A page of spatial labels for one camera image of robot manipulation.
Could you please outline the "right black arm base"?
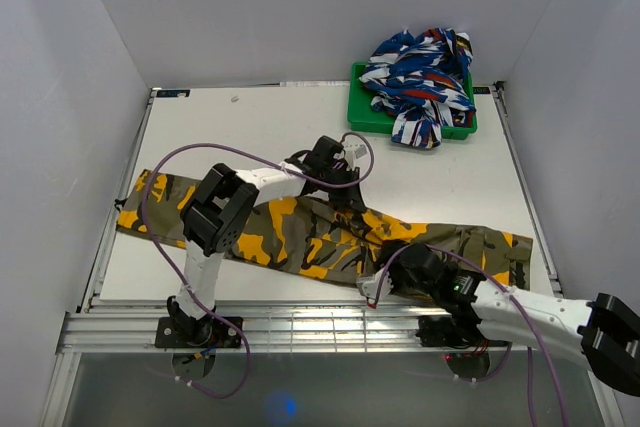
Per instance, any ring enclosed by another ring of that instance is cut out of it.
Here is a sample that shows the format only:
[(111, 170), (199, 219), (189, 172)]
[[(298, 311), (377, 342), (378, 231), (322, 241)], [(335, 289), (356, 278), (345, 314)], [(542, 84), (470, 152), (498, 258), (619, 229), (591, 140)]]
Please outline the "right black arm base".
[[(471, 321), (451, 316), (420, 316), (415, 337), (422, 347), (446, 347), (445, 362), (455, 380), (479, 384), (492, 380), (509, 360), (512, 344), (489, 340)], [(492, 367), (490, 347), (504, 347), (498, 363)]]

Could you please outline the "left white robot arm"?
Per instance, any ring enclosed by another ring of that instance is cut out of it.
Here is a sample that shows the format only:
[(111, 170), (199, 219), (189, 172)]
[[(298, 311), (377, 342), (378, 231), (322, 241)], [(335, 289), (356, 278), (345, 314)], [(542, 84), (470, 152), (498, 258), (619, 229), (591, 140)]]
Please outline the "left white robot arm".
[(309, 152), (299, 151), (263, 168), (234, 170), (223, 163), (211, 167), (181, 209), (186, 259), (179, 293), (167, 300), (176, 333), (190, 346), (205, 344), (213, 333), (215, 290), (224, 255), (234, 247), (253, 209), (285, 197), (317, 190), (340, 206), (365, 208), (356, 159), (366, 144), (350, 148), (322, 136)]

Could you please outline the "camouflage yellow green trousers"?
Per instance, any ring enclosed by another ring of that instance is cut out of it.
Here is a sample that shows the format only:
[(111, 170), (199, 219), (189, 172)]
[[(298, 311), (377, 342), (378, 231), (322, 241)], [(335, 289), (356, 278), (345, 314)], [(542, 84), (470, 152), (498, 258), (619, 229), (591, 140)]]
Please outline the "camouflage yellow green trousers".
[[(139, 238), (153, 232), (160, 243), (184, 248), (180, 211), (199, 182), (160, 173), (146, 193), (149, 175), (143, 170), (129, 196), (117, 203), (116, 228)], [(255, 207), (225, 256), (353, 287), (359, 277), (379, 270), (393, 248), (406, 243), (434, 245), (444, 261), (457, 253), (505, 285), (530, 287), (530, 237), (486, 226), (407, 223), (373, 209), (338, 209), (315, 197), (283, 198)]]

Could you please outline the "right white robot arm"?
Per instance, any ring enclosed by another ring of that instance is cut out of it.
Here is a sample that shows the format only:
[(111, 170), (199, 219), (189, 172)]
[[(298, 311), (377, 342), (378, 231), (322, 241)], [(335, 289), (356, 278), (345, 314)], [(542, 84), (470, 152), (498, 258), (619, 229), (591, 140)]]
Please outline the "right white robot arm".
[(616, 296), (571, 300), (499, 287), (469, 260), (421, 243), (389, 241), (377, 265), (390, 275), (392, 292), (423, 294), (444, 309), (464, 344), (489, 340), (538, 348), (619, 392), (639, 394), (639, 316)]

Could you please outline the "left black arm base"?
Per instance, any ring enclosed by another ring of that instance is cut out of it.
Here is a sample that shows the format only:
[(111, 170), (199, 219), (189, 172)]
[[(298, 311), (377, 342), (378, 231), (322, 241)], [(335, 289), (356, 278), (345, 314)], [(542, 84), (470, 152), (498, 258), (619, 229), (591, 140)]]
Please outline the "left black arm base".
[(211, 317), (199, 320), (162, 317), (153, 346), (173, 351), (171, 365), (177, 374), (201, 380), (212, 372), (217, 350), (239, 349), (241, 339), (235, 329)]

